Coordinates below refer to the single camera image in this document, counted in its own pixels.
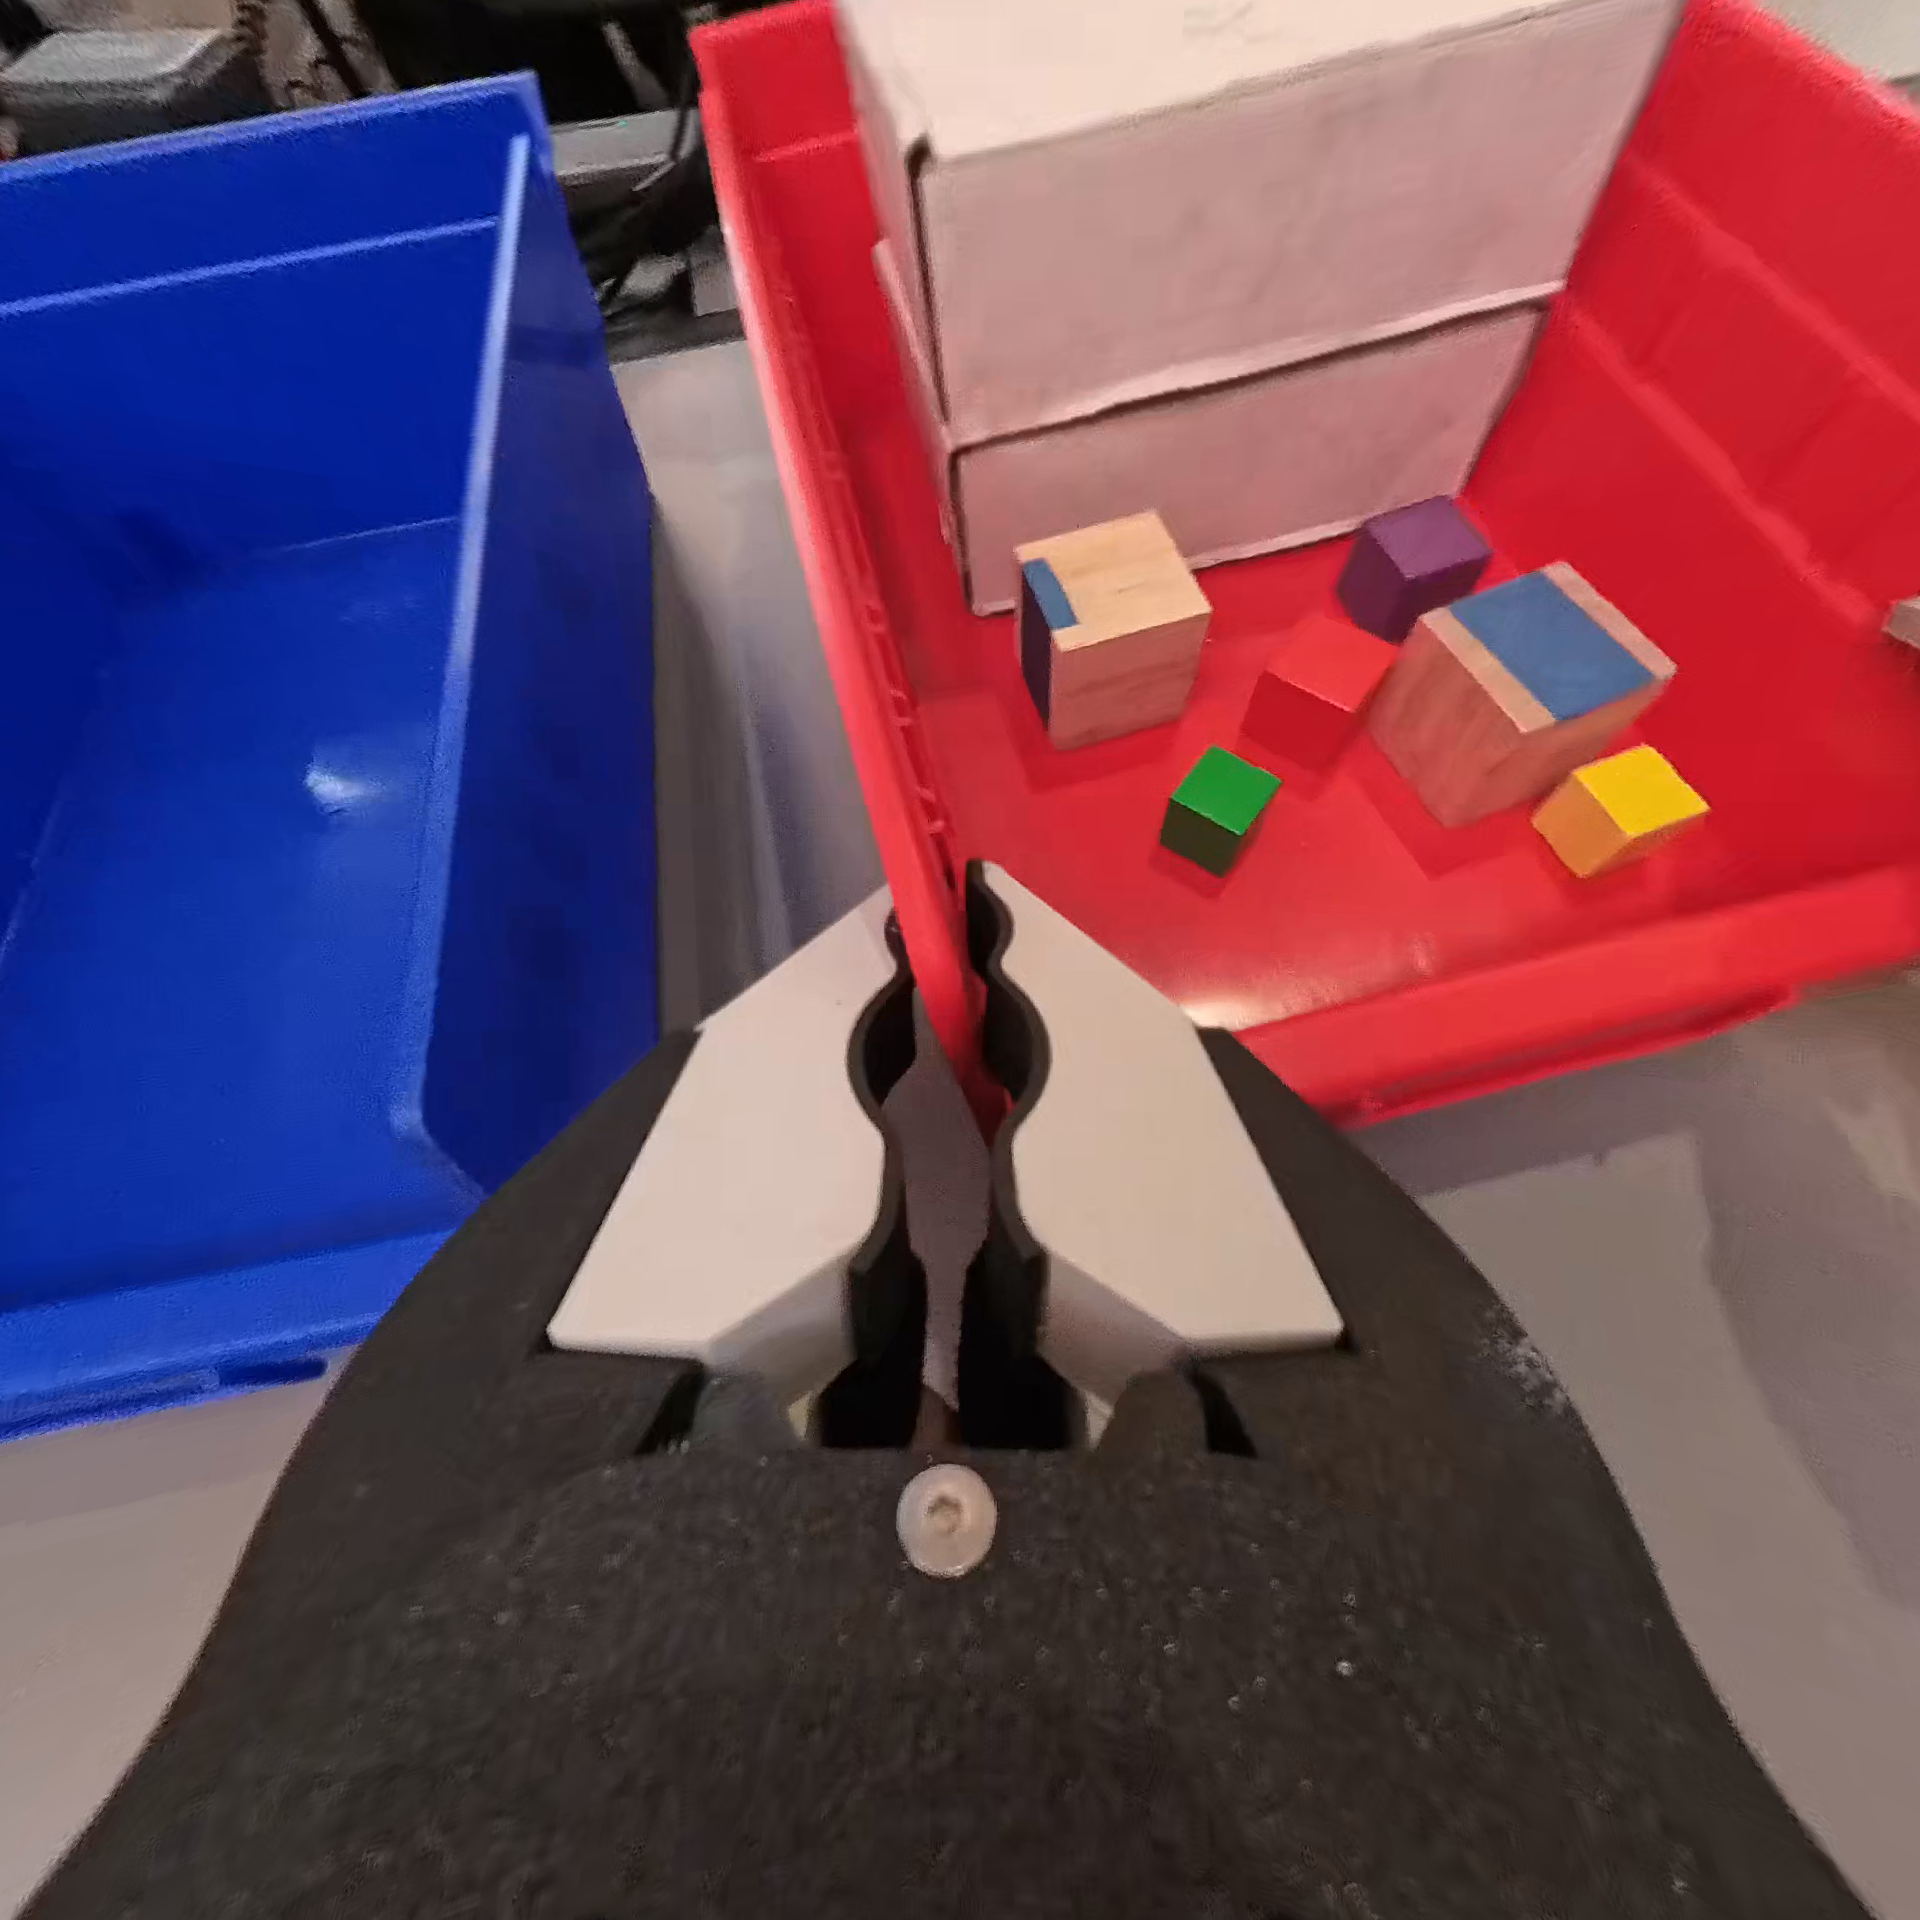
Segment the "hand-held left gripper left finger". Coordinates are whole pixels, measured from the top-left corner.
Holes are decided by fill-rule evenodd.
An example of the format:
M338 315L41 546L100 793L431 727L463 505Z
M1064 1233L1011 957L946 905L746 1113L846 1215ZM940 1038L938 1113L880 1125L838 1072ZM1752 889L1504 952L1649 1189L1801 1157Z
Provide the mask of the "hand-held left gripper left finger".
M759 1380L808 1405L824 1443L913 1440L924 1263L886 1101L914 1065L916 1011L891 892L687 1044L549 1343Z

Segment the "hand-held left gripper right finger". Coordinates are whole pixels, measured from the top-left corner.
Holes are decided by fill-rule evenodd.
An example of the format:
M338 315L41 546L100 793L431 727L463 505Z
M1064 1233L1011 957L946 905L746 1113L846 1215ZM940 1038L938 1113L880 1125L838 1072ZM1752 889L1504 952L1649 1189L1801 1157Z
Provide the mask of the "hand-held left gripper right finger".
M1205 1027L997 862L967 876L980 1059L1007 1093L960 1333L967 1443L1079 1443L1089 1404L1343 1345Z

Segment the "red plastic bin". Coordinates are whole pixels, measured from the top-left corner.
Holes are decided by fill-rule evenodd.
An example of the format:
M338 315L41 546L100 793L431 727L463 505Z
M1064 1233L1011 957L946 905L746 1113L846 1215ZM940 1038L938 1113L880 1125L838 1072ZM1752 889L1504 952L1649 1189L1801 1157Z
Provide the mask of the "red plastic bin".
M1577 563L1678 663L1644 731L1704 823L1580 880L1527 814L1435 823L1359 739L1230 876L1158 841L1339 546L1213 574L1171 727L1054 753L938 524L827 3L695 36L799 563L938 1038L972 1072L963 869L1008 867L1329 1115L1725 1031L1917 962L1917 107L1773 11L1690 3L1467 482L1494 578Z

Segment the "yellow wooden cube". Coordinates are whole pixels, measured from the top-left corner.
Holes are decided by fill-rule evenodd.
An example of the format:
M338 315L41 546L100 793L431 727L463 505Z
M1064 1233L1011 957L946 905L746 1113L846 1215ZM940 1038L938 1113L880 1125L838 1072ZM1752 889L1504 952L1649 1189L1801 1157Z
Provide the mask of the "yellow wooden cube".
M1641 741L1575 768L1531 825L1577 880L1619 871L1713 814L1713 804L1659 748Z

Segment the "green wooden cube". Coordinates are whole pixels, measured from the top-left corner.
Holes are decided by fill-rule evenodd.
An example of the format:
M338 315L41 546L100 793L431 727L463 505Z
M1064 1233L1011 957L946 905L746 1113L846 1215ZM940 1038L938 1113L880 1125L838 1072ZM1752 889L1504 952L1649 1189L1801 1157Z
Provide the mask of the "green wooden cube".
M1238 751L1207 745L1164 802L1158 846L1224 880L1260 828L1285 777Z

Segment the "blue wooden cube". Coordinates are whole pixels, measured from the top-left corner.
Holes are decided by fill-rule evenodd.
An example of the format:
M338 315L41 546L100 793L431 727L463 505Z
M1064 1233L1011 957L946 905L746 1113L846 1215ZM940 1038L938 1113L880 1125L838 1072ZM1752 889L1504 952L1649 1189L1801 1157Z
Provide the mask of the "blue wooden cube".
M1023 541L1014 560L1021 683L1054 750L1185 712L1213 601L1157 510Z
M1614 601L1552 562L1424 611L1364 731L1441 825L1465 828L1543 800L1675 675Z

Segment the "purple wooden cube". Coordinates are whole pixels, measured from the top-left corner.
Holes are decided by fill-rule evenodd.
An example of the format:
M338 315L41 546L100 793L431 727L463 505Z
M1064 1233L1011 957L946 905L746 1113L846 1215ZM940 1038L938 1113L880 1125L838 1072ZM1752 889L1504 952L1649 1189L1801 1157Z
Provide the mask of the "purple wooden cube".
M1429 611L1473 593L1494 557L1477 522L1448 493L1368 517L1334 583L1363 632L1400 644Z

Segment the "red wooden cube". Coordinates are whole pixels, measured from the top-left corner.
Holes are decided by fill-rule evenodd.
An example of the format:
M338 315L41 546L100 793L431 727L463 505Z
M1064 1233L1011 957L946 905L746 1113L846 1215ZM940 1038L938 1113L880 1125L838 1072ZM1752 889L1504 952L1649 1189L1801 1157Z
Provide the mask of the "red wooden cube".
M1310 613L1262 661L1240 738L1322 773L1364 730L1368 707L1400 657L1400 645L1345 618Z

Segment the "blue plastic bin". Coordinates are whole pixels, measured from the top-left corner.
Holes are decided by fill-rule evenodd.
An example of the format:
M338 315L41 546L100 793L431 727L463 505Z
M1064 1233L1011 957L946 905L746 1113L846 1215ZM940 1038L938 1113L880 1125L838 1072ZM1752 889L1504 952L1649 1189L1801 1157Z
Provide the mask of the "blue plastic bin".
M654 501L528 73L5 163L5 1437L317 1377L657 1041Z

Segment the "white cardboard mailer box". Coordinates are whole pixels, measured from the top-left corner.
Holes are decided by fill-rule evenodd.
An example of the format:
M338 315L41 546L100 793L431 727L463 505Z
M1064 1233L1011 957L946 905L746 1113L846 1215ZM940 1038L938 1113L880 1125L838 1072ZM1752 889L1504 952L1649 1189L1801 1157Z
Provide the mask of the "white cardboard mailer box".
M1559 290L1668 1L832 3L959 446Z
M886 241L876 286L940 527L974 613L1016 603L1016 549L1155 512L1193 567L1305 548L1460 493L1525 379L1548 299L1525 299L1207 387L960 443Z

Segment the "grey box device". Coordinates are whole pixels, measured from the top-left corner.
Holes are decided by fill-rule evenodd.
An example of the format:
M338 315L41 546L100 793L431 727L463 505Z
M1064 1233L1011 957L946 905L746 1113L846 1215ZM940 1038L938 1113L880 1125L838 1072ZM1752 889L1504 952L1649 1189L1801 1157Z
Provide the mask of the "grey box device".
M61 29L5 68L21 153L52 153L253 117L270 106L258 68L223 28Z

